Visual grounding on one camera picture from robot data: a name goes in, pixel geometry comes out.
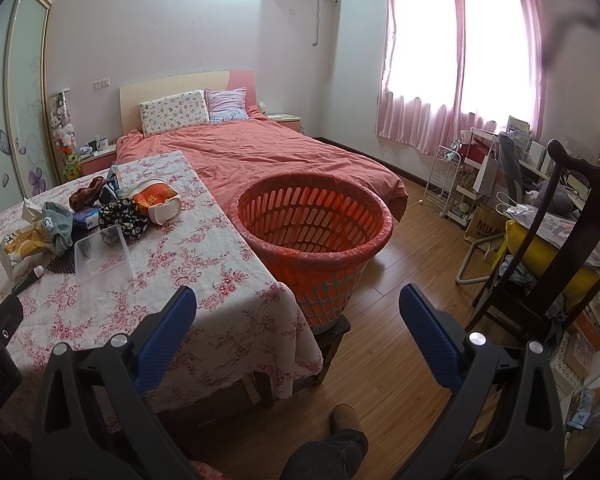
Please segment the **clear plastic box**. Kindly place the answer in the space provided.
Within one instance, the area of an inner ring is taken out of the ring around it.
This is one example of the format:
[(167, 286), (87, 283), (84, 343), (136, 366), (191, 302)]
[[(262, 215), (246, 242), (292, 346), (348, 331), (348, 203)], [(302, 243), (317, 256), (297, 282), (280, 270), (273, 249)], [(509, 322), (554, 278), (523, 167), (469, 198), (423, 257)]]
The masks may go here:
[(129, 281), (133, 270), (120, 226), (107, 226), (75, 242), (74, 266), (79, 284)]

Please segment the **green grey cloth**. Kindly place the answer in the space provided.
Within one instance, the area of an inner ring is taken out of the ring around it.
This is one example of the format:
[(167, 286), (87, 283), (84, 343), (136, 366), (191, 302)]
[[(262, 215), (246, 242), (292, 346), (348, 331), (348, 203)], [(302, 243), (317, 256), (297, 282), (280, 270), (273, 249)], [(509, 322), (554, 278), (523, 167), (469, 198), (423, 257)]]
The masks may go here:
[(60, 257), (73, 245), (73, 212), (63, 204), (45, 202), (42, 206), (42, 218), (50, 240), (50, 251)]

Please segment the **black floral scrunchie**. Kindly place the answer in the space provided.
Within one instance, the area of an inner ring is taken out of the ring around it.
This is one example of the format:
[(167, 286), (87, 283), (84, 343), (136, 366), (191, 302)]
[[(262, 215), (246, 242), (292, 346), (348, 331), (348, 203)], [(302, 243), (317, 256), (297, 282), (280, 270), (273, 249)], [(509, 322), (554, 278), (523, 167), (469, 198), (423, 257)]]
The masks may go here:
[(102, 240), (111, 245), (116, 244), (121, 237), (139, 240), (148, 228), (148, 219), (140, 213), (135, 202), (122, 198), (99, 209), (98, 225)]

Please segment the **red white paper cup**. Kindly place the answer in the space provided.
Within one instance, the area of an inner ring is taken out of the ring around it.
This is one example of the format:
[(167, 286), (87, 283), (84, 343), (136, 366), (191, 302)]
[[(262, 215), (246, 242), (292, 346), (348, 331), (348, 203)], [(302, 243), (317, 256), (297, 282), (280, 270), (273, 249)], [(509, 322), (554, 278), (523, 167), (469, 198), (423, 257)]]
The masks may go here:
[(169, 183), (159, 179), (149, 179), (133, 186), (126, 192), (140, 214), (156, 226), (178, 216), (182, 210), (181, 196)]

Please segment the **blue tissue packet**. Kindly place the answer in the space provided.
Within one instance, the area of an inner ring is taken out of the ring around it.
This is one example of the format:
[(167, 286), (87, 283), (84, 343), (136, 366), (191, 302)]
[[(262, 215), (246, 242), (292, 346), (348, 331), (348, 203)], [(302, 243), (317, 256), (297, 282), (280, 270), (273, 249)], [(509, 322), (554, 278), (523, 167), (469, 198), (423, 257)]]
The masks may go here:
[(91, 231), (99, 226), (99, 209), (85, 207), (73, 214), (73, 229)]

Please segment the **red plaid scrunchie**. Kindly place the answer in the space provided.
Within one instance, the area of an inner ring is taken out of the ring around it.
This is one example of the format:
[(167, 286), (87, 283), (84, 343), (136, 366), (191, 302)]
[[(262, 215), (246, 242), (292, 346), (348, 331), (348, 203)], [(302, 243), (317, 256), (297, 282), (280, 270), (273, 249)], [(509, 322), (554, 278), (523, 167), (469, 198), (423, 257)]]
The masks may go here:
[(91, 207), (98, 200), (100, 191), (105, 184), (104, 177), (94, 177), (85, 188), (79, 188), (70, 195), (69, 206), (74, 212)]

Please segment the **dark blue snack wrapper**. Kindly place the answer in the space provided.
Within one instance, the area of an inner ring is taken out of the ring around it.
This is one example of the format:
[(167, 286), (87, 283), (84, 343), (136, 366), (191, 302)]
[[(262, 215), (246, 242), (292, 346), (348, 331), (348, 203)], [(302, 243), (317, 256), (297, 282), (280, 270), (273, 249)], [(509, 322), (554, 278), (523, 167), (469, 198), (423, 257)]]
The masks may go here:
[(124, 197), (124, 191), (121, 184), (121, 174), (117, 164), (113, 164), (106, 175), (104, 184), (99, 191), (98, 201), (105, 206), (115, 200), (121, 200)]

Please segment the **person's dark trouser leg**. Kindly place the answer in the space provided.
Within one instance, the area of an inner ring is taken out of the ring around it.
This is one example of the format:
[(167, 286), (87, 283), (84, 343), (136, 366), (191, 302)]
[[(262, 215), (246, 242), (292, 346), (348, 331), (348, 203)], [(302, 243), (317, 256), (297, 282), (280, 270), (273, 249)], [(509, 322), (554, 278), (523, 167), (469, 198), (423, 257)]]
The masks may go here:
[(326, 439), (302, 444), (286, 461), (279, 479), (350, 480), (368, 452), (364, 432), (338, 430)]

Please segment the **brown paper shopping bag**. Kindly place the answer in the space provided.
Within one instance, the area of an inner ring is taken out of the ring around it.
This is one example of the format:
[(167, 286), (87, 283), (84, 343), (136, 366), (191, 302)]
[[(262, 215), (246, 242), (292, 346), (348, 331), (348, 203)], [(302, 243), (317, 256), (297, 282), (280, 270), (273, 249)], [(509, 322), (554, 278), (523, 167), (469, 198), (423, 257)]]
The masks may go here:
[(475, 240), (503, 233), (505, 231), (505, 222), (505, 216), (502, 216), (488, 205), (478, 202), (472, 211), (471, 219), (464, 234), (464, 240), (472, 243)]

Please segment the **wardrobe with flower doors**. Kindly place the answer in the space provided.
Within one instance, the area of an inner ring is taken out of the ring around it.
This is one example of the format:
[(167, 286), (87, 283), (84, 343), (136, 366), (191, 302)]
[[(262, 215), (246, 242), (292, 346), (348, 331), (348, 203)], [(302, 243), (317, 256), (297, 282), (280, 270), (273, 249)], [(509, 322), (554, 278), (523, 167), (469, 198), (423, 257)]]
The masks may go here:
[(0, 4), (0, 212), (58, 183), (45, 104), (50, 4)]

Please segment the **pink nightstand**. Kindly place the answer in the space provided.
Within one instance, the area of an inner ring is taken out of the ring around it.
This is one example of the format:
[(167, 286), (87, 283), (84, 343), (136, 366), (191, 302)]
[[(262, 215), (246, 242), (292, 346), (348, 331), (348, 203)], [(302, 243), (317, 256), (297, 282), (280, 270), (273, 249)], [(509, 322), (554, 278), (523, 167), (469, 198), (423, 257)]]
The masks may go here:
[(286, 128), (294, 130), (295, 132), (302, 133), (301, 118), (293, 114), (279, 113), (279, 114), (267, 114), (267, 118), (270, 118), (273, 122), (277, 122)]
[(84, 176), (94, 174), (105, 169), (108, 169), (116, 162), (117, 151), (114, 144), (110, 144), (101, 151), (94, 152), (90, 156), (80, 159), (81, 171)]

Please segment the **white shelf cart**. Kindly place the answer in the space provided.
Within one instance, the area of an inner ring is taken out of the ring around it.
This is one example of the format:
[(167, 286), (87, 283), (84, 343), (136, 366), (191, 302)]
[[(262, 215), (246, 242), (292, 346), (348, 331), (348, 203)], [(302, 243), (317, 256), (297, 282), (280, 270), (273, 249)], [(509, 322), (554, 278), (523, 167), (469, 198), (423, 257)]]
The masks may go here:
[(455, 153), (456, 176), (446, 216), (467, 228), (477, 206), (493, 191), (498, 173), (498, 135), (475, 127), (462, 130)]

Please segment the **red plastic laundry basket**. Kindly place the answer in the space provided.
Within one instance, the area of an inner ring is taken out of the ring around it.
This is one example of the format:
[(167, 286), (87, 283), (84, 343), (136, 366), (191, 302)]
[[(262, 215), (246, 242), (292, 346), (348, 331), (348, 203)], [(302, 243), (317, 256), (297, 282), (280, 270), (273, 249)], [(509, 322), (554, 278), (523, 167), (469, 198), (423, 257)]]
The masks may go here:
[(393, 231), (392, 214), (377, 194), (316, 172), (254, 181), (234, 195), (228, 216), (274, 278), (292, 291), (316, 334), (337, 323)]

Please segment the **bed with coral duvet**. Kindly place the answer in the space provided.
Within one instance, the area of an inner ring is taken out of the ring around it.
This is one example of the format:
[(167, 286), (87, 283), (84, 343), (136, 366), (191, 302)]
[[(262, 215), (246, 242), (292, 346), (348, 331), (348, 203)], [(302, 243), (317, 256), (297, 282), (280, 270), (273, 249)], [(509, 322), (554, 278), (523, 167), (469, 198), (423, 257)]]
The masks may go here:
[(320, 172), (376, 193), (393, 218), (407, 205), (402, 180), (379, 162), (304, 136), (250, 108), (246, 119), (196, 125), (144, 136), (133, 129), (117, 140), (117, 161), (180, 151), (220, 207), (252, 181), (281, 172)]

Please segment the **floral white pillow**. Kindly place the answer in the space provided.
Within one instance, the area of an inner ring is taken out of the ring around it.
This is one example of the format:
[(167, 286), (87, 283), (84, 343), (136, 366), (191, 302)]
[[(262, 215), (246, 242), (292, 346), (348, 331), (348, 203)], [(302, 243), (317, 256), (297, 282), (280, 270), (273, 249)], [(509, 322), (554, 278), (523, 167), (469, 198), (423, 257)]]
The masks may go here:
[(189, 126), (208, 125), (210, 116), (204, 92), (186, 91), (140, 103), (140, 121), (145, 136)]

